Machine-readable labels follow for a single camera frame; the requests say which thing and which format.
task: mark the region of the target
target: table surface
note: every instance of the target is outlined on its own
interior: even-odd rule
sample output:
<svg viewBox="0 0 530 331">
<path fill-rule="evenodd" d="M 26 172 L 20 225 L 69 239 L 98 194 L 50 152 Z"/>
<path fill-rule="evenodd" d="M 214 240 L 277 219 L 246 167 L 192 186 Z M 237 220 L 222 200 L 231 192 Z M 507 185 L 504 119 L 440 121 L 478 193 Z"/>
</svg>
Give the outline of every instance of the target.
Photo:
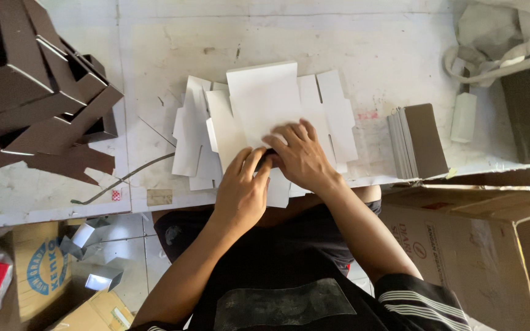
<svg viewBox="0 0 530 331">
<path fill-rule="evenodd" d="M 456 45 L 446 0 L 40 0 L 58 34 L 106 66 L 125 98 L 114 106 L 119 138 L 90 144 L 116 157 L 113 176 L 87 169 L 99 186 L 23 162 L 0 169 L 0 226 L 55 219 L 138 213 L 214 203 L 215 190 L 189 191 L 158 162 L 122 183 L 121 201 L 107 192 L 116 178 L 175 151 L 176 109 L 188 75 L 226 83 L 232 68 L 295 60 L 298 75 L 337 69 L 353 108 L 359 160 L 345 179 L 352 187 L 394 183 L 386 116 L 396 107 L 431 103 L 450 173 L 527 167 L 516 148 L 499 83 L 473 88 L 478 96 L 474 141 L 449 139 L 459 84 L 444 71 L 442 54 Z M 148 207 L 148 189 L 172 189 L 173 204 Z"/>
</svg>

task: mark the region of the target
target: knee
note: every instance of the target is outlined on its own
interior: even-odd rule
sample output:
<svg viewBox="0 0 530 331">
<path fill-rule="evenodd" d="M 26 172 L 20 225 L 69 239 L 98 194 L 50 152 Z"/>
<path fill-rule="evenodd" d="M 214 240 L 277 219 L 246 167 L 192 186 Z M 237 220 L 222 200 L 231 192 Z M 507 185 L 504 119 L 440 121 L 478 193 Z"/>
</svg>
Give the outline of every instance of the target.
<svg viewBox="0 0 530 331">
<path fill-rule="evenodd" d="M 382 198 L 382 190 L 379 185 L 355 187 L 352 190 L 364 203 L 374 202 Z"/>
</svg>

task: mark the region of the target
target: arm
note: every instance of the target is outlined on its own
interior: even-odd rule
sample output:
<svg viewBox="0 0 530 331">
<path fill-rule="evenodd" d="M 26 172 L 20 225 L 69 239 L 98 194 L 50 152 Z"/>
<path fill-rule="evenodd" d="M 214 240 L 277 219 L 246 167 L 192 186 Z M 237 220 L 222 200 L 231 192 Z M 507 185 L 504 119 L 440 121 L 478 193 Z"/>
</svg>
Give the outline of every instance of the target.
<svg viewBox="0 0 530 331">
<path fill-rule="evenodd" d="M 232 161 L 210 220 L 148 294 L 132 327 L 150 321 L 178 325 L 189 317 L 218 260 L 265 212 L 271 161 L 253 177 L 264 152 L 265 148 L 248 147 Z"/>
<path fill-rule="evenodd" d="M 287 141 L 285 145 L 273 135 L 263 138 L 278 154 L 271 156 L 273 162 L 287 179 L 313 191 L 324 201 L 353 257 L 373 283 L 394 273 L 422 279 L 384 223 L 330 166 L 312 124 L 300 120 L 300 124 L 277 127 L 273 132 Z"/>
</svg>

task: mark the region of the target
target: black shirt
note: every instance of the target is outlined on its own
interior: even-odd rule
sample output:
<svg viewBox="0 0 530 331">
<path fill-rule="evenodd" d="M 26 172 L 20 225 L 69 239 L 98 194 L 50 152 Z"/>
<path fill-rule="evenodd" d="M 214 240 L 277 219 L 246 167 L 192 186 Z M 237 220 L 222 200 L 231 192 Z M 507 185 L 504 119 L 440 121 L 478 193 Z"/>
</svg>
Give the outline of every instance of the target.
<svg viewBox="0 0 530 331">
<path fill-rule="evenodd" d="M 189 330 L 470 331 L 455 295 L 416 277 L 382 277 L 375 299 L 316 249 L 235 246 L 214 268 Z M 132 330 L 181 326 L 154 321 Z"/>
</svg>

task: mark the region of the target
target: black shorts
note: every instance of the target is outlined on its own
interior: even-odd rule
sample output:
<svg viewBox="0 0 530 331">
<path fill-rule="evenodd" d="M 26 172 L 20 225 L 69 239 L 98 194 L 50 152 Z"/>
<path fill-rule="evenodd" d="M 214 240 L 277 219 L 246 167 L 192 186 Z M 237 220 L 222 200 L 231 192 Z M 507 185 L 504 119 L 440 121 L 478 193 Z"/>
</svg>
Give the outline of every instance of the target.
<svg viewBox="0 0 530 331">
<path fill-rule="evenodd" d="M 365 205 L 375 215 L 379 215 L 382 210 L 381 200 Z M 213 211 L 177 210 L 158 219 L 154 228 L 171 262 L 174 262 L 197 238 Z M 254 227 L 246 232 L 234 246 L 263 243 L 274 245 L 277 250 L 288 253 L 315 248 L 332 260 L 344 275 L 349 272 L 348 265 L 355 260 L 325 204 L 306 209 L 298 216 L 278 226 Z"/>
</svg>

